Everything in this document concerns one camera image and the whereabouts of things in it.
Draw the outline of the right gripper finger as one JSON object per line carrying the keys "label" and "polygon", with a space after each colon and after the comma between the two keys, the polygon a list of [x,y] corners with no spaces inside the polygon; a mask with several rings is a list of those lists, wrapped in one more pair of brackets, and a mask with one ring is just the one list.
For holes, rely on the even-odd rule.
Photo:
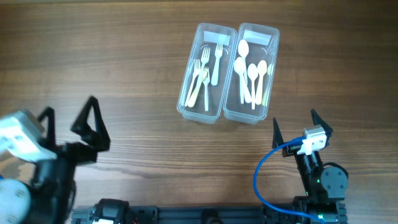
{"label": "right gripper finger", "polygon": [[279,128],[279,124],[276,118],[273,118],[273,138],[272,138],[272,148],[277,148],[284,143],[282,133]]}
{"label": "right gripper finger", "polygon": [[327,137],[331,137],[331,134],[333,133],[333,129],[331,126],[329,126],[315,111],[315,109],[311,109],[311,115],[312,115],[312,120],[314,125],[320,125],[324,131]]}

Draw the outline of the clear plastic container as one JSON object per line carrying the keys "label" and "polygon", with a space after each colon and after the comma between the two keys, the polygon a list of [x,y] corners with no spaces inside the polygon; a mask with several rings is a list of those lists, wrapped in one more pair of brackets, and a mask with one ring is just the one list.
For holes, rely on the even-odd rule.
{"label": "clear plastic container", "polygon": [[[188,57],[187,66],[183,76],[182,86],[177,101],[177,111],[185,118],[201,123],[213,124],[220,117],[224,98],[226,96],[227,82],[232,70],[233,54],[236,47],[237,32],[235,29],[216,24],[201,23],[195,32],[195,37]],[[211,84],[211,76],[215,65],[215,49],[218,43],[223,44],[223,54],[220,58],[218,84]],[[194,60],[201,59],[203,49],[210,47],[210,58],[205,65],[209,68],[210,83],[208,85],[208,107],[205,111],[205,87],[202,82],[196,102],[193,107],[184,106],[192,81]],[[193,90],[197,84],[196,77]]]}
{"label": "clear plastic container", "polygon": [[[265,60],[267,62],[267,73],[264,75],[264,85],[262,90],[262,102],[260,105],[256,104],[254,110],[251,108],[251,102],[244,102],[241,104],[239,95],[239,75],[234,71],[233,67],[227,82],[223,111],[225,118],[229,120],[256,124],[258,121],[265,119],[268,113],[279,48],[280,32],[274,27],[242,23],[238,30],[232,64],[234,64],[234,61],[240,57],[238,54],[238,44],[241,39],[246,40],[249,46],[249,53],[246,57],[247,74],[248,66],[251,63],[257,66],[261,60]],[[259,75],[255,81],[255,93],[258,81]],[[251,94],[251,80],[249,77],[247,86]]]}

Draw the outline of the yellow plastic spoon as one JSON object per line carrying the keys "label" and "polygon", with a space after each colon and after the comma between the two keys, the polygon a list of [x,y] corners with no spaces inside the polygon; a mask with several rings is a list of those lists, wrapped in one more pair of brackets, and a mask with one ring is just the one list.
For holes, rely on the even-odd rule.
{"label": "yellow plastic spoon", "polygon": [[256,101],[257,105],[260,105],[262,102],[262,90],[264,85],[264,75],[267,73],[267,62],[265,60],[261,60],[257,65],[257,72],[259,75],[259,81],[257,84],[256,90]]}

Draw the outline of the white plastic spoon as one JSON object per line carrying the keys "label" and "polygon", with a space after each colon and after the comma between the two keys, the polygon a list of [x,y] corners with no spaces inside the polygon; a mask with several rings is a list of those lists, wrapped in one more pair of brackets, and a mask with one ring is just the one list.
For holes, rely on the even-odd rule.
{"label": "white plastic spoon", "polygon": [[238,44],[238,54],[240,57],[243,59],[243,65],[244,65],[244,79],[245,82],[248,82],[248,75],[247,75],[247,67],[246,67],[246,57],[248,56],[249,53],[249,46],[246,40],[241,39]]}
{"label": "white plastic spoon", "polygon": [[248,77],[251,80],[251,108],[254,110],[256,106],[255,81],[258,77],[258,72],[256,65],[253,63],[248,66]]}
{"label": "white plastic spoon", "polygon": [[234,61],[234,71],[239,75],[239,95],[240,95],[241,104],[243,104],[244,102],[246,103],[252,102],[251,94],[247,86],[247,81],[244,79],[245,68],[246,67],[243,63],[243,58],[238,57]]}

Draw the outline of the white plastic fork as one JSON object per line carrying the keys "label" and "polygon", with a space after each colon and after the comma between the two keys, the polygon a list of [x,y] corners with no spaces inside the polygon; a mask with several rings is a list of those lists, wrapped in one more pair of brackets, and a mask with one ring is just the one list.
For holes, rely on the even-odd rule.
{"label": "white plastic fork", "polygon": [[192,81],[191,81],[191,84],[190,84],[190,88],[189,88],[189,91],[188,91],[187,98],[185,100],[184,106],[188,105],[190,96],[192,94],[194,81],[195,81],[196,77],[199,76],[199,74],[200,74],[200,67],[201,67],[200,59],[195,59],[193,62],[194,62],[194,69],[193,69]]}
{"label": "white plastic fork", "polygon": [[203,80],[203,84],[205,87],[205,111],[209,110],[209,107],[208,107],[208,97],[209,97],[208,85],[209,85],[209,83],[210,83],[209,68],[205,67],[205,79]]}
{"label": "white plastic fork", "polygon": [[203,73],[204,73],[204,67],[208,63],[209,58],[210,58],[210,47],[205,47],[203,49],[203,53],[202,53],[202,56],[201,56],[201,59],[200,59],[200,61],[201,61],[201,69],[200,69],[200,73],[199,73],[199,76],[198,76],[197,84],[195,86],[195,91],[198,91],[199,88],[200,88],[201,79],[203,78]]}

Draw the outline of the yellow plastic fork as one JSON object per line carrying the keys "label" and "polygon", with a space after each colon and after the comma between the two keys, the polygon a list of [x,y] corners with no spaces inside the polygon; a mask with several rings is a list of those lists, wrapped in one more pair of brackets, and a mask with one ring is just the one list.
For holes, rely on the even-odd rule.
{"label": "yellow plastic fork", "polygon": [[194,104],[196,102],[196,99],[197,99],[197,96],[198,96],[198,92],[199,92],[200,87],[201,87],[201,84],[205,80],[207,74],[208,74],[208,67],[205,66],[204,69],[203,69],[203,73],[202,73],[201,77],[198,78],[196,87],[195,87],[195,89],[194,89],[194,91],[193,91],[193,93],[192,93],[192,95],[191,95],[191,97],[190,97],[190,99],[188,101],[188,107],[191,108],[191,107],[194,106]]}

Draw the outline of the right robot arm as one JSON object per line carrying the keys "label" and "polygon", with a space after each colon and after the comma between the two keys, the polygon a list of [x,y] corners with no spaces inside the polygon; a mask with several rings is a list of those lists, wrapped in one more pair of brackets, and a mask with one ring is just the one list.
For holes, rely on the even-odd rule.
{"label": "right robot arm", "polygon": [[310,219],[298,215],[284,215],[275,212],[275,223],[347,223],[345,191],[348,186],[348,172],[334,162],[322,162],[319,151],[329,145],[333,129],[311,110],[313,126],[303,130],[304,143],[292,143],[282,148],[282,156],[295,158],[301,176],[305,196],[294,197],[291,203],[278,204],[278,207],[295,212],[313,215]]}

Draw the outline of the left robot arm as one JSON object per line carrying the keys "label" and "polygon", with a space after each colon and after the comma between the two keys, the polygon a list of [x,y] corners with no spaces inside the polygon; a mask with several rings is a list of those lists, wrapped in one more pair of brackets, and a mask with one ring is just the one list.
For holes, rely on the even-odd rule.
{"label": "left robot arm", "polygon": [[76,197],[76,167],[95,163],[98,153],[110,148],[97,98],[88,98],[71,131],[80,141],[56,143],[51,107],[38,116],[20,110],[1,117],[1,151],[35,165],[28,184],[1,178],[1,223],[64,223],[68,219]]}

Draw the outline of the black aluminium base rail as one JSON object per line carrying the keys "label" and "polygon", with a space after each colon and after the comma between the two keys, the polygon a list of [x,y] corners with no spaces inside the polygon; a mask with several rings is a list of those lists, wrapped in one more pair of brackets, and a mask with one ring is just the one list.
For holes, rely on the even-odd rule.
{"label": "black aluminium base rail", "polygon": [[[346,207],[310,208],[326,223],[348,223]],[[94,208],[75,209],[71,223],[94,223]],[[177,207],[130,206],[122,223],[320,223],[305,217],[288,215],[267,207]]]}

